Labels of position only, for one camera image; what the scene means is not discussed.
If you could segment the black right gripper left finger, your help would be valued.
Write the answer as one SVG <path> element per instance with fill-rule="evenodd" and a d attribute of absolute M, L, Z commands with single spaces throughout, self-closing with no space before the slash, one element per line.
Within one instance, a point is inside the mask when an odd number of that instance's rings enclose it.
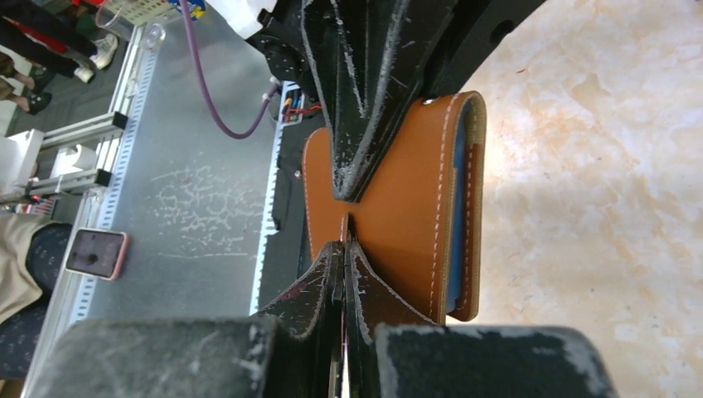
<path fill-rule="evenodd" d="M 93 319 L 46 360 L 36 397 L 319 397 L 328 392 L 332 284 L 342 245 L 244 318 Z"/>

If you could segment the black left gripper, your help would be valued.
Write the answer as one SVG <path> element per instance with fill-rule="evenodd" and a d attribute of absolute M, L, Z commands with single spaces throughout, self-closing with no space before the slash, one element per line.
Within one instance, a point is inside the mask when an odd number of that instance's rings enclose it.
<path fill-rule="evenodd" d="M 332 194 L 358 202 L 420 98 L 455 94 L 544 0 L 304 1 L 301 33 L 332 135 Z"/>

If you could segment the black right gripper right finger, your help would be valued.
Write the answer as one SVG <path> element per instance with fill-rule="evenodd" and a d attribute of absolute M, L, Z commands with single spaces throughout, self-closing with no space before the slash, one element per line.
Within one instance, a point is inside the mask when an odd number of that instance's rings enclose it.
<path fill-rule="evenodd" d="M 615 397 L 599 351 L 554 326 L 443 326 L 402 299 L 356 242 L 345 248 L 353 397 Z"/>

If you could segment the brown leather card holder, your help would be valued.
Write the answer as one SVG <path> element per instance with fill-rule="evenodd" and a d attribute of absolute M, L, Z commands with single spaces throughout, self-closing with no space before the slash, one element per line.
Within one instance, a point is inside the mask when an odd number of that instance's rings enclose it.
<path fill-rule="evenodd" d="M 476 91 L 415 103 L 361 200 L 332 194 L 332 138 L 303 150 L 312 255 L 340 240 L 349 216 L 374 272 L 427 318 L 478 314 L 487 111 Z"/>

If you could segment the pink cased smartphone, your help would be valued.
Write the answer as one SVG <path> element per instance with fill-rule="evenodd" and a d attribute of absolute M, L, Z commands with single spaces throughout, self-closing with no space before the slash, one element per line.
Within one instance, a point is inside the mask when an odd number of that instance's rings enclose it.
<path fill-rule="evenodd" d="M 104 280 L 116 280 L 128 252 L 124 232 L 80 228 L 66 253 L 64 268 Z"/>

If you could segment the aluminium frame rail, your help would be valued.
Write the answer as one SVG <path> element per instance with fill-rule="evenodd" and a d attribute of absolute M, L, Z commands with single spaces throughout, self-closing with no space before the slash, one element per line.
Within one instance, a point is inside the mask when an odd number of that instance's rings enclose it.
<path fill-rule="evenodd" d="M 59 148 L 64 143 L 97 145 L 94 168 L 42 180 L 31 187 L 33 194 L 52 195 L 60 199 L 80 197 L 73 222 L 75 230 L 83 227 L 107 230 L 115 218 L 156 66 L 156 52 L 148 49 L 143 42 L 146 35 L 146 25 L 133 29 L 108 113 L 55 129 L 42 145 L 46 149 Z M 36 396 L 37 378 L 56 340 L 73 323 L 87 318 L 98 281 L 96 277 L 70 271 L 62 270 L 59 273 L 33 362 L 22 388 L 23 397 Z"/>

